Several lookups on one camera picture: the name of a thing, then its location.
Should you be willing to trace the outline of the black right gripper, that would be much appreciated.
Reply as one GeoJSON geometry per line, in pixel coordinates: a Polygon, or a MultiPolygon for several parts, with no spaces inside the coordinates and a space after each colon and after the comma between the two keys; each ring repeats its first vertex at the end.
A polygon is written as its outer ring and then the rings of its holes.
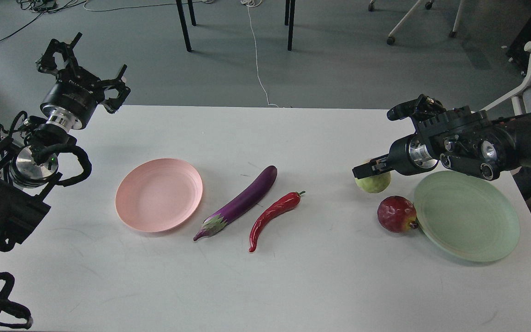
{"type": "Polygon", "coordinates": [[[392,170],[403,176],[419,174],[419,167],[414,164],[409,156],[409,147],[411,141],[415,138],[415,134],[400,138],[392,143],[388,155],[371,158],[368,162],[352,168],[354,178],[370,178],[392,170]]]}

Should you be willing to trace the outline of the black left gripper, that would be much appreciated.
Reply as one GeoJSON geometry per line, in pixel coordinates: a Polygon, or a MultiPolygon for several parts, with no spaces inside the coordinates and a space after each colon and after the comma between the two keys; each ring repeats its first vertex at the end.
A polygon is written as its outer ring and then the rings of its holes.
{"type": "Polygon", "coordinates": [[[131,89],[126,85],[124,74],[127,65],[124,64],[115,78],[99,81],[96,91],[88,81],[97,77],[90,73],[82,73],[82,68],[74,54],[74,47],[78,44],[82,33],[78,32],[71,42],[61,42],[52,39],[40,59],[36,61],[36,69],[40,73],[51,74],[56,77],[55,84],[40,104],[42,113],[51,116],[53,111],[65,111],[74,116],[72,128],[83,130],[90,122],[95,108],[102,105],[107,113],[115,114],[130,95],[131,89]],[[65,66],[58,68],[55,55],[61,55],[65,66]],[[106,97],[106,92],[116,91],[115,97],[106,97]]]}

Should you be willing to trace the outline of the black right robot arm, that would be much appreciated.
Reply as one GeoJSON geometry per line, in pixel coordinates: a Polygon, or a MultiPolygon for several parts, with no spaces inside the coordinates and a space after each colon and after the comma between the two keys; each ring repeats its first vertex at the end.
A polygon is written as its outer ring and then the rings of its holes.
{"type": "Polygon", "coordinates": [[[531,113],[490,120],[486,111],[445,109],[424,94],[392,107],[392,121],[409,118],[415,131],[394,141],[389,153],[356,166],[355,178],[395,171],[403,176],[445,168],[492,181],[501,172],[531,168],[531,113]]]}

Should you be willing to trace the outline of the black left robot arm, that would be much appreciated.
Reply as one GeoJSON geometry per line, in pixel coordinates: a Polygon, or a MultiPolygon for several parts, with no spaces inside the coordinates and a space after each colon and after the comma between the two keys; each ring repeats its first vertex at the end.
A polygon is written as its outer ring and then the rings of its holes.
{"type": "MultiPolygon", "coordinates": [[[[36,62],[40,73],[55,78],[40,105],[42,117],[19,112],[9,127],[0,125],[0,251],[23,243],[50,212],[45,198],[53,187],[76,185],[91,175],[86,151],[71,130],[83,130],[101,105],[116,113],[130,95],[123,65],[115,78],[103,80],[80,66],[70,42],[52,39],[36,62]]],[[[11,273],[0,273],[0,326],[29,329],[31,311],[11,301],[11,273]]]]}

